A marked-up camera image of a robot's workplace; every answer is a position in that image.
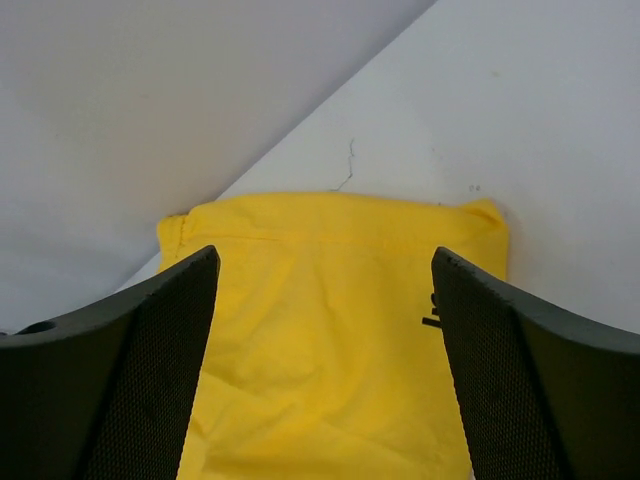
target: white wall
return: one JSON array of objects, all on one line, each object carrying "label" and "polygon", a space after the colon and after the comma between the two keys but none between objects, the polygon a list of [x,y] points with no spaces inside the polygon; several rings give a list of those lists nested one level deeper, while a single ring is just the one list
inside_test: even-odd
[{"label": "white wall", "polygon": [[0,3],[0,327],[110,292],[433,0]]},{"label": "white wall", "polygon": [[386,75],[443,188],[502,204],[514,283],[640,333],[640,2],[444,0],[420,23]]}]

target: yellow cloth bag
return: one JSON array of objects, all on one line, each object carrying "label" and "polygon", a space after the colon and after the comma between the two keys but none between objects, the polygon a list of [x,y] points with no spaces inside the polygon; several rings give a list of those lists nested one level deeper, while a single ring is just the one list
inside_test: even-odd
[{"label": "yellow cloth bag", "polygon": [[179,479],[468,478],[442,332],[422,318],[439,245],[505,277],[491,202],[251,195],[158,236],[162,269],[210,244],[221,258]]}]

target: black mark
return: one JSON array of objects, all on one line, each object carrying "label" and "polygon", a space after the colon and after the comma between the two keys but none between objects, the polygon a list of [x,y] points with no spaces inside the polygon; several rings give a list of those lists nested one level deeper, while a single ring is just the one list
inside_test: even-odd
[{"label": "black mark", "polygon": [[422,324],[429,327],[442,328],[442,322],[440,320],[434,320],[433,318],[424,317],[422,319]]},{"label": "black mark", "polygon": [[[431,309],[431,315],[434,316],[438,316],[438,306],[436,305],[436,294],[432,293],[431,294],[431,305],[433,305],[433,308]],[[433,318],[429,318],[429,317],[424,317],[422,319],[422,324],[423,325],[428,325],[430,327],[437,327],[437,328],[442,328],[442,323],[440,322],[440,320],[436,320]]]}]

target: black mesh panel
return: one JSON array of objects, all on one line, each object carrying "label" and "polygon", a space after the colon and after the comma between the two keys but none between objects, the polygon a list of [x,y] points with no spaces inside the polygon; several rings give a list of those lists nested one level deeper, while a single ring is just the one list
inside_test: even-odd
[{"label": "black mesh panel", "polygon": [[204,263],[188,273],[154,293],[135,313],[79,478],[175,478],[217,275]]},{"label": "black mesh panel", "polygon": [[438,313],[476,477],[568,478],[558,435],[509,304],[445,250]]}]

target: drawstring bag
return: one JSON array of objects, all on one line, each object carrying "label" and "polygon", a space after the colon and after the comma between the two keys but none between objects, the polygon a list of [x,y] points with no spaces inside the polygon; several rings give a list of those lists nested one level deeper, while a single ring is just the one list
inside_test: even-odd
[{"label": "drawstring bag", "polygon": [[250,195],[158,236],[162,269],[221,258],[179,479],[468,478],[430,262],[444,245],[505,277],[490,201]]}]

